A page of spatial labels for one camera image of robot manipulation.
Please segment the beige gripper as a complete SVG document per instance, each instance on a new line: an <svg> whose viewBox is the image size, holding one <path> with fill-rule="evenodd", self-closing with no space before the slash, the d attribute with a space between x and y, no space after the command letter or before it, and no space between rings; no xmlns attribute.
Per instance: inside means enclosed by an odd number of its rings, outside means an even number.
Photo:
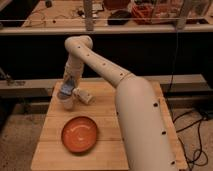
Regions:
<svg viewBox="0 0 213 171"><path fill-rule="evenodd" d="M81 69L66 69L64 71L63 84L61 85L60 92L57 94L57 98L66 110L71 110L74 105L73 97L71 96L72 91L75 97L85 105L89 105L93 100L93 96L89 92L77 88L81 76Z"/></svg>

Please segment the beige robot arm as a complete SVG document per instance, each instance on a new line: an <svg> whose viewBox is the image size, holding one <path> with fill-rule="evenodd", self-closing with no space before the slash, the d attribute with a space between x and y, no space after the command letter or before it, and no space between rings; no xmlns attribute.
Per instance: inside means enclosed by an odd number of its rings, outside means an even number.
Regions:
<svg viewBox="0 0 213 171"><path fill-rule="evenodd" d="M115 89L115 107L130 171L178 171L159 101L151 83L92 51L88 36L65 40L68 60L58 99L66 109L89 66Z"/></svg>

